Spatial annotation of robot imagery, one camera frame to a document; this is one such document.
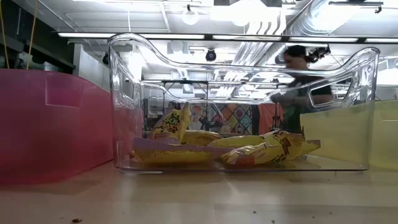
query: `security camera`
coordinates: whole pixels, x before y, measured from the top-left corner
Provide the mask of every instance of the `security camera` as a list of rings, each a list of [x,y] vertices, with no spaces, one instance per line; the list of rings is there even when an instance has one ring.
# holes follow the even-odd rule
[[[213,62],[214,60],[216,60],[217,55],[216,52],[214,51],[214,49],[208,49],[207,54],[206,54],[206,61],[208,62]]]
[[[104,57],[102,58],[102,63],[105,65],[109,65],[109,55],[108,53],[105,53]]]

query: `wall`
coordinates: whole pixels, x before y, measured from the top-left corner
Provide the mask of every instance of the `wall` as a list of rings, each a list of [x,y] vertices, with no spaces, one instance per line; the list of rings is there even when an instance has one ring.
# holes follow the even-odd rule
[[[85,52],[81,44],[75,44],[73,63],[76,66],[73,71],[74,75],[94,83],[107,92],[110,91],[109,69],[102,62]]]

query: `clear plastic bin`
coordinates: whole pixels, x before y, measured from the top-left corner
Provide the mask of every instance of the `clear plastic bin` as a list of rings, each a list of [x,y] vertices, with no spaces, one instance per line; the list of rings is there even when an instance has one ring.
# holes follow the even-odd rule
[[[178,63],[136,34],[115,35],[108,44],[114,165],[121,170],[249,172],[369,167],[379,58],[376,48],[360,50],[336,70],[319,71]],[[288,82],[265,78],[286,74],[325,78],[293,88]],[[320,100],[316,92],[326,86],[331,94]],[[292,98],[296,100],[290,103],[280,100]],[[298,127],[287,124],[288,119],[284,121],[281,113],[284,110],[287,114],[293,102],[300,110]],[[191,112],[190,130],[216,132],[221,138],[258,136],[263,134],[259,133],[261,126],[267,123],[271,129],[284,129],[301,134],[305,141],[320,142],[320,147],[309,153],[305,149],[290,151],[289,156],[289,151],[284,151],[281,159],[262,160],[259,164],[232,164],[226,159],[231,151],[251,159],[258,155],[251,154],[255,150],[237,151],[233,146],[170,145],[154,139],[156,122],[172,108],[184,107],[184,103],[189,104]],[[271,147],[274,143],[265,142],[263,154],[272,155],[267,147],[276,150]],[[146,158],[164,157],[160,162],[148,162],[137,153]]]

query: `candy wrapper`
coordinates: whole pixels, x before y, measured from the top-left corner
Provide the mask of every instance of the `candy wrapper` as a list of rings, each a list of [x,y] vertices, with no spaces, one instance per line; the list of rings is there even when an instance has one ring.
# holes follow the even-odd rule
[[[150,138],[167,144],[181,144],[190,120],[191,111],[188,103],[184,103],[181,110],[167,110],[155,124]]]
[[[221,136],[218,133],[202,130],[186,130],[182,139],[182,144],[207,146],[209,143],[217,139],[221,139]]]
[[[130,158],[147,164],[183,164],[210,162],[232,149],[173,145],[135,137]]]
[[[279,164],[320,148],[320,141],[306,141],[301,134],[274,131],[262,135],[264,143],[243,146],[221,156],[226,164]]]

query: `light fixture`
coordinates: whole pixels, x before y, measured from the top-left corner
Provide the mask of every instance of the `light fixture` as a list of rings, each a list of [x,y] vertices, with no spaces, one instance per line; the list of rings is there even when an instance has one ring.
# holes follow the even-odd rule
[[[365,43],[398,43],[398,38],[367,38]]]
[[[240,85],[244,84],[244,82],[233,82],[233,81],[209,81],[209,84],[225,84],[225,85]]]
[[[83,39],[88,39],[88,38],[98,38],[98,39],[103,39],[103,38],[110,38],[113,35],[116,34],[109,34],[109,33],[84,33],[84,32],[59,32],[58,35],[60,37],[66,37],[66,38],[83,38]]]
[[[196,10],[192,10],[190,5],[182,12],[182,21],[187,25],[195,25],[199,21],[199,13]]]
[[[116,34],[110,33],[84,33],[84,32],[59,32],[60,37],[66,38],[82,38],[82,39],[108,39]],[[193,39],[193,40],[203,40],[204,35],[201,34],[140,34],[147,39]]]
[[[271,83],[271,82],[247,82],[247,85],[280,85],[283,83]]]
[[[298,43],[286,43],[286,46],[297,45]],[[328,44],[299,43],[304,47],[328,47]]]
[[[290,41],[295,42],[326,42],[326,43],[334,43],[334,42],[347,42],[353,43],[358,40],[358,38],[348,38],[348,37],[291,37]]]
[[[144,83],[162,83],[160,80],[144,80]]]
[[[358,2],[358,1],[330,1],[329,5],[333,6],[380,6],[383,5],[380,1],[368,1],[368,2]]]
[[[215,6],[211,8],[209,17],[212,21],[232,21],[236,26],[245,26],[249,23],[250,18],[245,16],[246,10],[236,10],[232,6]]]
[[[195,39],[203,40],[204,35],[201,34],[140,34],[147,39]]]
[[[170,0],[170,1],[164,1],[164,0],[72,0],[72,1],[78,1],[78,2],[105,2],[105,3],[146,3],[146,4],[179,4],[179,5],[186,5],[190,4],[192,6],[201,6],[200,1],[184,1],[184,0]]]
[[[215,40],[258,40],[258,41],[280,41],[282,37],[264,37],[253,35],[214,35]]]

